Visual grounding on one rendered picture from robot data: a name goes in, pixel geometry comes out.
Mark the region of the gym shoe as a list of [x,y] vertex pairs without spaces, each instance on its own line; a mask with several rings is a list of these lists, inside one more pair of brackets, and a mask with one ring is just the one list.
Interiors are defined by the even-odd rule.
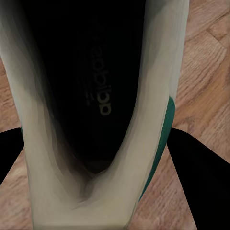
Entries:
[[33,230],[126,230],[167,144],[189,0],[0,0]]

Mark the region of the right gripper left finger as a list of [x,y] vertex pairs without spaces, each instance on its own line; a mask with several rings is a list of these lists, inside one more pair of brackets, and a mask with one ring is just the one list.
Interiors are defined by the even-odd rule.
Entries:
[[21,128],[0,133],[0,184],[24,147]]

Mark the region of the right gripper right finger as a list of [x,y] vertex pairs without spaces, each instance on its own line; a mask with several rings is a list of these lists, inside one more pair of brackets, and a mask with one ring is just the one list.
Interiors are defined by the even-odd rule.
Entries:
[[197,230],[230,230],[230,164],[173,127],[167,146]]

